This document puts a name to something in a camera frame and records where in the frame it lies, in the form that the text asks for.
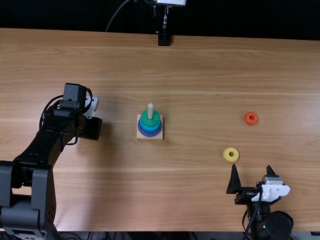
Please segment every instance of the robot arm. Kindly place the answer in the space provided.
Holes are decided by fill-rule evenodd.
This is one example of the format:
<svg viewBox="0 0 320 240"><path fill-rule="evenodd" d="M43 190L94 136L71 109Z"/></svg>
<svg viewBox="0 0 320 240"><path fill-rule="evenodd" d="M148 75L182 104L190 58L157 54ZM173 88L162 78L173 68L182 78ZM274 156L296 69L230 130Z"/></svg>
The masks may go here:
<svg viewBox="0 0 320 240"><path fill-rule="evenodd" d="M294 220L287 213L282 211L271 212L270 205L281 200L290 191L281 177L273 171L271 166L266 167L266 175L262 181L256 183L256 187L241 186L239 174L235 164L232 165L231 177L226 189L227 194L236 194L234 203L246 205L246 215L250 219L245 229L243 240L247 239L250 229L252 240L288 240L294 226Z"/></svg>
<svg viewBox="0 0 320 240"><path fill-rule="evenodd" d="M97 103L90 89L66 83L63 99L44 109L28 148L13 161L0 161L0 228L8 234L25 240L61 238L54 225L53 167L73 138L75 143L78 138L99 139L102 120L87 113ZM31 187L32 194L13 194L12 188L22 185Z"/></svg>

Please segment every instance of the wood grain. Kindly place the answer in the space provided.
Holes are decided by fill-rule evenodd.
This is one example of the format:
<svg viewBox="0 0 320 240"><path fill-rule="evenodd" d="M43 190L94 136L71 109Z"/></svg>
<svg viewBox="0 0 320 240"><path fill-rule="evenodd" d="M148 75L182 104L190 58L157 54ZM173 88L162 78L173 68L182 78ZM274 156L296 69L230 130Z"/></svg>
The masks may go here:
<svg viewBox="0 0 320 240"><path fill-rule="evenodd" d="M157 47L155 35L0 29L0 159L19 155L46 103L78 83L100 97L103 125L54 167L60 231L241 231L227 147L244 186L271 165L291 187L272 210L294 231L320 231L319 78L317 41L175 36ZM150 102L163 141L136 140Z"/></svg>

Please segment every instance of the white bracket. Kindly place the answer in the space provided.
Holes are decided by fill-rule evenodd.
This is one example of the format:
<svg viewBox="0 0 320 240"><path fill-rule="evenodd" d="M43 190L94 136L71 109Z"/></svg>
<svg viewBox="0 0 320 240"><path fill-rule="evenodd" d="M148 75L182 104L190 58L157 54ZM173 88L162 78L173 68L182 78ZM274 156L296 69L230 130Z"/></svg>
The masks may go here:
<svg viewBox="0 0 320 240"><path fill-rule="evenodd" d="M264 202L272 202L279 197L283 197L289 194L290 187L287 185L268 185L264 184L262 186L262 199ZM251 198L252 202L257 202L259 200L260 193Z"/></svg>
<svg viewBox="0 0 320 240"><path fill-rule="evenodd" d="M187 0L156 0L157 4L173 5L173 6L185 6Z"/></svg>
<svg viewBox="0 0 320 240"><path fill-rule="evenodd" d="M88 106L89 103L91 101L91 98L89 95L87 95L85 97L85 106ZM92 97L92 103L91 106L89 108L89 110L87 112L85 112L83 115L87 118L87 119L91 119L95 113L95 111L97 111L99 106L99 98L97 96L93 96Z"/></svg>

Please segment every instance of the blue ring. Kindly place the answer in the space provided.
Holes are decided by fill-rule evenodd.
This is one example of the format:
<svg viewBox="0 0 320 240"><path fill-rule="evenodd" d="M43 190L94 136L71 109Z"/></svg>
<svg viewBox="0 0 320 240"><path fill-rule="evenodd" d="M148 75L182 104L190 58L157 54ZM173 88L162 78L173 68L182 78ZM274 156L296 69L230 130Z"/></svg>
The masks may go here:
<svg viewBox="0 0 320 240"><path fill-rule="evenodd" d="M146 134L153 134L153 133L156 133L158 132L161 128L162 128L162 123L161 121L159 122L159 124L157 124L156 126L154 127L147 127L147 126L144 126L142 121L139 120L138 122L138 125L140 127L140 129L146 133Z"/></svg>
<svg viewBox="0 0 320 240"><path fill-rule="evenodd" d="M161 125L161 120L159 121L159 123L155 126L146 126L144 125L143 121L140 119L140 127L143 131L147 131L147 132L155 132L157 131L157 129L159 128L159 126Z"/></svg>

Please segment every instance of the wire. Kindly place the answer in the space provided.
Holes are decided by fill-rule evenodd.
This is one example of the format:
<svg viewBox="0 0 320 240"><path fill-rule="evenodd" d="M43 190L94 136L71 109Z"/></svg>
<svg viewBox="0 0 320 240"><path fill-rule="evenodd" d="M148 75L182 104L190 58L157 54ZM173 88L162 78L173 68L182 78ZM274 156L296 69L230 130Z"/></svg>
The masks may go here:
<svg viewBox="0 0 320 240"><path fill-rule="evenodd" d="M194 238L195 240L198 240L198 237L196 236L196 234L195 234L194 231L192 231L191 234L192 234L192 236L193 236L193 238Z"/></svg>
<svg viewBox="0 0 320 240"><path fill-rule="evenodd" d="M75 234L75 233L73 233L73 232L62 231L62 232L60 232L60 234L70 234L70 235L74 235L74 236L76 236L77 238L79 238L79 239L81 240L81 237L79 237L79 235L77 235L77 234Z"/></svg>
<svg viewBox="0 0 320 240"><path fill-rule="evenodd" d="M244 231L246 231L246 228L245 228L245 220L246 220L247 214L248 214L248 211L245 210L245 212L244 212L244 214L243 214L243 217L242 217L242 227L243 227Z"/></svg>
<svg viewBox="0 0 320 240"><path fill-rule="evenodd" d="M81 113L82 114L85 114L91 107L91 104L92 104L92 101L93 101L93 96L92 96L92 91L90 90L90 88L87 88L86 91L89 93L90 95L90 102L88 104L88 106L86 106L82 111Z"/></svg>
<svg viewBox="0 0 320 240"><path fill-rule="evenodd" d="M111 237L109 236L109 232L106 231L106 232L105 232L105 239L107 239L107 238L108 238L109 240L111 240Z"/></svg>
<svg viewBox="0 0 320 240"><path fill-rule="evenodd" d="M129 1L130 1L130 0L125 0L125 1L118 7L118 9L114 12L114 14L112 15L112 17L110 18L110 20L109 20L109 22L108 22L108 25L107 25L106 28L105 28L105 32L108 32L109 27L110 27L112 21L114 20L114 18L116 17L116 15L118 14L118 12L119 12L119 11L122 9L122 7L123 7L124 5L126 5Z"/></svg>
<svg viewBox="0 0 320 240"><path fill-rule="evenodd" d="M259 194L258 203L257 203L257 205L256 205L256 207L255 207L255 210L254 210L254 212L253 212L253 215L251 216L251 219L250 219L250 221L249 221L248 226L246 226L246 230L245 230L245 232L244 232L244 234L243 234L242 240L246 240L247 235L248 235L248 232L249 232L249 229L250 229L250 227L251 227L252 223L254 222L254 219L255 219L255 217L256 217L256 215L257 215L258 208L259 208L260 203L261 203L261 200L262 200L262 191L260 191L259 193L260 193L260 194Z"/></svg>
<svg viewBox="0 0 320 240"><path fill-rule="evenodd" d="M39 121L39 130L40 130L41 127L42 127L43 114L44 114L44 112L47 110L47 108L50 106L50 104L51 104L54 100L57 100L57 99L62 98L62 97L63 97L63 95L59 95L59 96L56 96L56 97L52 98L52 99L47 103L47 105L44 107L44 109L43 109L43 111L42 111L42 113L41 113L40 121Z"/></svg>

